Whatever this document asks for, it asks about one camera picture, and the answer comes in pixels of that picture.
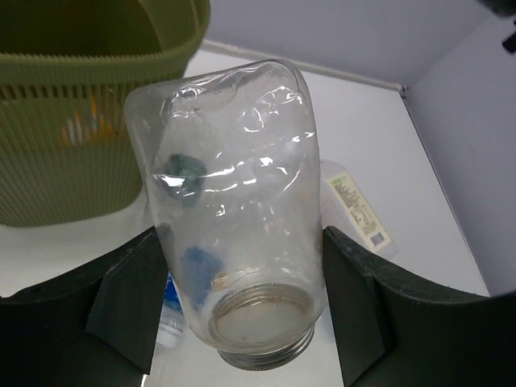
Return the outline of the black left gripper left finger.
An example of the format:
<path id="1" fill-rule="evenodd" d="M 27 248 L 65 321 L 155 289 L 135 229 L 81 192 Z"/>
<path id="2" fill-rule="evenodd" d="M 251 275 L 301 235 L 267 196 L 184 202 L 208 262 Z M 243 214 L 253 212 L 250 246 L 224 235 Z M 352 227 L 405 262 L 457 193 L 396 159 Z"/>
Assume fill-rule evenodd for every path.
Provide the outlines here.
<path id="1" fill-rule="evenodd" d="M 3 386 L 139 386 L 168 267 L 155 227 L 1 300 Z"/>

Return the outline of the wide clear plastic jar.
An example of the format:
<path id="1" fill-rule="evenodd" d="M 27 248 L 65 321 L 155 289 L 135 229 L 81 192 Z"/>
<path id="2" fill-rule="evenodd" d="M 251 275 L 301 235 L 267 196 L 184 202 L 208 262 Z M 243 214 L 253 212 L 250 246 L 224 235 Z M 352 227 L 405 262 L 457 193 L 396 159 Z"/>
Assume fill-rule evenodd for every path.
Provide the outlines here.
<path id="1" fill-rule="evenodd" d="M 191 331 L 236 368 L 295 359 L 327 301 L 318 137 L 301 72 L 272 59 L 162 81 L 131 91 L 123 112 Z M 194 206 L 159 187 L 176 153 L 206 166 Z M 184 287 L 191 247 L 223 264 L 203 306 Z"/>

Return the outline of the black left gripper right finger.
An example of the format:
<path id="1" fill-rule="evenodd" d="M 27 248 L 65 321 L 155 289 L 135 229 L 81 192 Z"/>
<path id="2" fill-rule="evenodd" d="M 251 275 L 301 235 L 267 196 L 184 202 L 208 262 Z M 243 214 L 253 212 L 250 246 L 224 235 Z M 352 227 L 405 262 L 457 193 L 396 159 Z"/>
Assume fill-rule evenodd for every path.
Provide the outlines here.
<path id="1" fill-rule="evenodd" d="M 440 285 L 323 232 L 323 272 L 346 386 L 512 386 L 515 295 Z"/>

